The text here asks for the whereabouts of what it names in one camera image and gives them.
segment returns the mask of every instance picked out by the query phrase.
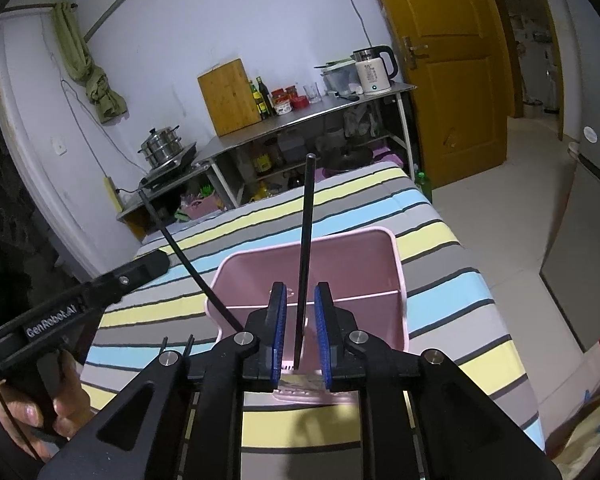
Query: metal bolt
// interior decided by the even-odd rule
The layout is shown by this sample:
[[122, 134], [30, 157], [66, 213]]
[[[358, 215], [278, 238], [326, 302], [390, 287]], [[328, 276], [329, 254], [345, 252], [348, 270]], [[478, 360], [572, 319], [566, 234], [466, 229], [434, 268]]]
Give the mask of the metal bolt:
[[162, 352], [160, 354], [158, 361], [160, 361], [160, 364], [163, 366], [171, 366], [178, 361], [179, 357], [180, 356], [177, 352], [174, 352], [173, 350], [167, 350], [166, 352]]
[[238, 332], [234, 335], [234, 341], [238, 343], [238, 345], [248, 345], [253, 341], [253, 334], [251, 332]]
[[440, 350], [430, 348], [424, 352], [424, 358], [432, 365], [439, 365], [445, 360], [445, 355]]
[[363, 332], [362, 330], [354, 330], [349, 334], [349, 339], [351, 339], [356, 345], [362, 345], [369, 341], [369, 334]]

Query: green curtain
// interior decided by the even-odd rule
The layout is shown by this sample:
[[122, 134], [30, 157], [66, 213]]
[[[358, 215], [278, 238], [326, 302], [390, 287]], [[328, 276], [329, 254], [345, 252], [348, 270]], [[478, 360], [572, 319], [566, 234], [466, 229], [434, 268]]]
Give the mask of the green curtain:
[[101, 123], [126, 112], [125, 100], [109, 88], [104, 70], [93, 62], [78, 23], [67, 2], [55, 4], [51, 19], [60, 46], [64, 66], [71, 79], [85, 87], [87, 97], [95, 105]]

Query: white kettle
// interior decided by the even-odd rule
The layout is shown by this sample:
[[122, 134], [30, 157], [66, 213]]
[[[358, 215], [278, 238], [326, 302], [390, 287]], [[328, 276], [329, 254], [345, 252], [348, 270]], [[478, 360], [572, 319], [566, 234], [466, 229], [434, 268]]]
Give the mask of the white kettle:
[[[380, 56], [381, 52], [387, 53], [391, 59], [391, 73], [388, 72], [384, 59]], [[356, 50], [352, 57], [356, 60], [356, 69], [365, 94], [382, 94], [391, 89], [391, 79], [398, 74], [398, 63], [391, 47], [379, 45], [363, 48]]]

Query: tile floor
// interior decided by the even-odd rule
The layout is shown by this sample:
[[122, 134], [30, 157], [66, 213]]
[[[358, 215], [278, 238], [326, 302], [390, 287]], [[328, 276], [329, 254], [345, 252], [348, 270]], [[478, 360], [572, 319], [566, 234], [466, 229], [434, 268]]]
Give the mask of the tile floor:
[[551, 116], [509, 119], [507, 161], [433, 192], [491, 289], [540, 405], [545, 437], [600, 383], [600, 346], [580, 351], [538, 276], [574, 160]]

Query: blue stripe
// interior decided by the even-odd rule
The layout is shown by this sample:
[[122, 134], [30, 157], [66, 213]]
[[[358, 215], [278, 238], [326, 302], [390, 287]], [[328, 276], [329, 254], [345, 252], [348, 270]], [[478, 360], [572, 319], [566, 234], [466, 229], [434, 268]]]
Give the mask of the blue stripe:
[[[361, 224], [373, 222], [378, 218], [394, 214], [410, 205], [414, 205], [417, 203], [427, 203], [427, 200], [424, 198], [424, 196], [419, 190], [407, 189], [393, 196], [379, 200], [378, 202], [366, 204], [361, 207], [352, 209], [351, 211], [345, 211], [344, 213], [330, 216], [328, 218], [325, 218], [324, 220], [315, 222], [313, 226], [312, 235], [313, 238], [317, 238], [320, 236], [338, 233]], [[196, 267], [196, 270], [200, 274], [203, 274], [204, 272], [208, 272], [209, 270], [217, 269], [222, 260], [224, 260], [227, 256], [230, 256], [231, 254], [234, 254], [237, 251], [261, 249], [264, 247], [270, 247], [278, 244], [298, 242], [300, 240], [300, 233], [301, 228], [297, 227], [295, 229], [260, 238], [258, 240], [252, 240], [249, 242], [238, 244], [235, 247], [230, 247], [223, 251], [219, 251], [218, 253], [210, 254], [209, 256], [203, 256], [201, 258], [193, 260], [192, 263], [193, 266]], [[153, 285], [160, 285], [161, 283], [172, 282], [173, 280], [184, 278], [188, 275], [189, 273], [182, 265], [177, 265], [171, 267], [169, 272], [167, 272], [165, 275], [161, 276], [160, 278], [157, 278], [156, 280], [153, 280], [151, 283], [148, 283], [147, 285], [142, 286], [140, 288], [145, 288], [147, 286]]]
[[477, 272], [465, 272], [448, 282], [407, 298], [407, 325], [414, 332], [481, 301], [491, 298]]
[[[191, 354], [199, 354], [211, 350], [214, 343], [193, 345]], [[167, 346], [168, 349], [184, 352], [184, 346]], [[92, 346], [87, 355], [87, 362], [94, 365], [119, 366], [142, 370], [158, 355], [160, 349], [153, 347], [133, 346]]]
[[542, 434], [542, 425], [540, 419], [536, 420], [531, 426], [525, 430], [526, 436], [536, 443], [542, 451], [544, 451], [544, 435]]

